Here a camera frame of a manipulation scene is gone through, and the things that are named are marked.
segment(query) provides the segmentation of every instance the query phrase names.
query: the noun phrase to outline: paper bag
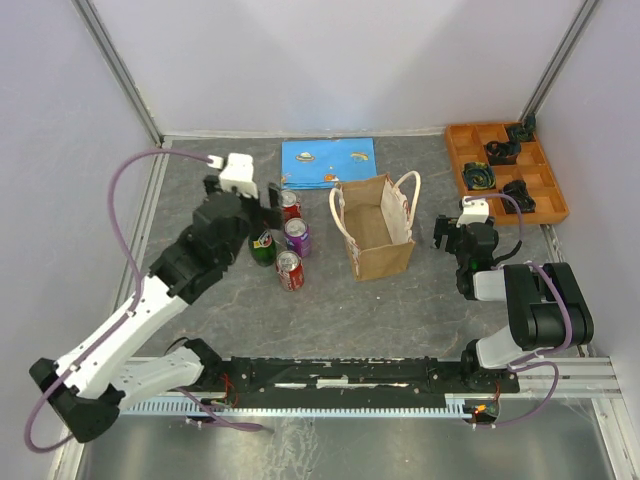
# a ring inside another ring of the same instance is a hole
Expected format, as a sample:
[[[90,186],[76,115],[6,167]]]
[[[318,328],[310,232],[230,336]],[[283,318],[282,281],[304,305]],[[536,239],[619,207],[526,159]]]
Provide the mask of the paper bag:
[[[416,179],[411,208],[399,190]],[[411,171],[393,184],[389,174],[339,184],[329,194],[329,207],[342,232],[356,280],[372,280],[404,272],[415,242],[411,228],[420,195],[420,175]],[[338,197],[340,214],[336,211]]]

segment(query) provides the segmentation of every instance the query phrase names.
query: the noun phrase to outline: blue mat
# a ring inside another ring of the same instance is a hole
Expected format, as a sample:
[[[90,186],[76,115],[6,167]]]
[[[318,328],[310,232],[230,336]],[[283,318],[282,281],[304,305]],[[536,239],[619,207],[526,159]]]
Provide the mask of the blue mat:
[[[376,175],[372,138],[282,143],[283,188],[332,188],[338,181],[367,180]]]

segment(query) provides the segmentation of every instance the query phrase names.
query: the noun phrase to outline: orange tray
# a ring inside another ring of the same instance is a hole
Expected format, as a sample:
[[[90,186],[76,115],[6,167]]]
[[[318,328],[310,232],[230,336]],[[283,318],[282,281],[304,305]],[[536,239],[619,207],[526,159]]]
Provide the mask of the orange tray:
[[[529,195],[536,201],[536,211],[525,213],[524,221],[528,224],[560,223],[569,215],[567,207],[556,177],[547,162],[540,141],[534,133],[533,142],[522,142],[522,151],[518,154],[515,165],[492,166],[496,175],[496,187],[491,190],[469,190],[462,176],[464,164],[468,162],[489,163],[484,145],[497,140],[509,140],[505,127],[515,123],[478,123],[465,125],[449,125],[445,131],[447,149],[451,167],[456,178],[458,192],[465,195],[481,195],[483,193],[497,193],[512,180],[524,180]],[[491,215],[496,219],[496,225],[517,225],[518,216],[506,213],[502,200],[491,198],[488,200]]]

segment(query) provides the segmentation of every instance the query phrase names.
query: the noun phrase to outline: purple soda can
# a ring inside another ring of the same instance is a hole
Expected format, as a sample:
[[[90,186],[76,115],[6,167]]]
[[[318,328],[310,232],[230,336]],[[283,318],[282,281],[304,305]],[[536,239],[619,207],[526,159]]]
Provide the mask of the purple soda can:
[[[284,238],[287,248],[296,252],[300,258],[311,253],[311,231],[309,224],[301,218],[292,218],[284,225]]]

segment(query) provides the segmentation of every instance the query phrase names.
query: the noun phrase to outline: red soda can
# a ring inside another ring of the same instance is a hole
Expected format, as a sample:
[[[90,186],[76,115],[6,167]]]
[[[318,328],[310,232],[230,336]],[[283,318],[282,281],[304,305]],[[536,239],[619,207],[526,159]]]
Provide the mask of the red soda can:
[[[292,218],[300,218],[300,199],[298,194],[292,190],[282,191],[282,214],[284,215],[284,223]]]
[[[300,258],[311,253],[311,230],[309,224],[301,218],[292,218],[285,223],[284,239],[287,248],[296,252]]]
[[[276,258],[276,271],[285,290],[293,292],[304,285],[302,260],[296,252],[281,252]]]

